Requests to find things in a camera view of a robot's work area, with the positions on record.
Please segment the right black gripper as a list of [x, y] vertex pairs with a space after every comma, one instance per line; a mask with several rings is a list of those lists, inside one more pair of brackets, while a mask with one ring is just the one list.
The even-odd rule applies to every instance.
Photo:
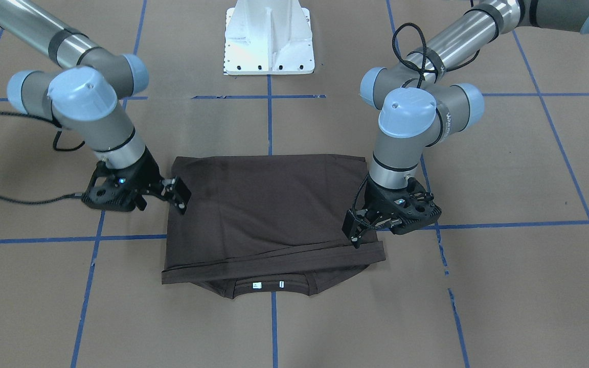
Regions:
[[170, 203], [179, 214], [187, 211], [191, 191], [178, 176], [164, 179], [149, 149], [133, 165], [121, 170], [121, 178], [125, 179], [121, 184], [125, 200], [140, 203], [145, 195], [150, 195]]

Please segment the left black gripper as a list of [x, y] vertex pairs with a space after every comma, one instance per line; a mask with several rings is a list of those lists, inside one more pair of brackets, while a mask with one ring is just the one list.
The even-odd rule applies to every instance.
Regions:
[[397, 202], [402, 198], [402, 190], [386, 189], [369, 176], [365, 177], [361, 188], [365, 190], [363, 207], [348, 209], [342, 224], [342, 232], [356, 249], [376, 242], [376, 230], [402, 225]]

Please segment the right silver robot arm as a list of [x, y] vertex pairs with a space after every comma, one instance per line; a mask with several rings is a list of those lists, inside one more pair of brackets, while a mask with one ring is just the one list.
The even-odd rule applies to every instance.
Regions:
[[62, 195], [94, 210], [144, 210], [145, 196], [170, 203], [180, 214], [191, 193], [179, 178], [163, 178], [121, 100], [144, 91], [149, 72], [138, 56], [114, 55], [89, 36], [31, 1], [0, 1], [0, 28], [61, 68], [26, 70], [7, 84], [15, 116], [52, 124], [82, 136], [98, 159], [82, 193]]

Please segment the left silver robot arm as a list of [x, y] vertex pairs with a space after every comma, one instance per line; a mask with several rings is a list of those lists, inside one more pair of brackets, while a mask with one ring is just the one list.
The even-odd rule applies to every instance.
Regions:
[[379, 111], [379, 134], [358, 189], [364, 193], [363, 206], [351, 205], [342, 225], [356, 248], [369, 231], [404, 235], [437, 222], [442, 214], [433, 194], [416, 179], [423, 149], [476, 124], [485, 110], [476, 86], [442, 86], [444, 75], [518, 27], [589, 34], [589, 1], [480, 1], [430, 40], [416, 24], [406, 27], [418, 32], [421, 47], [402, 56], [396, 46], [398, 28], [391, 39], [397, 65], [367, 71], [360, 84], [360, 97]]

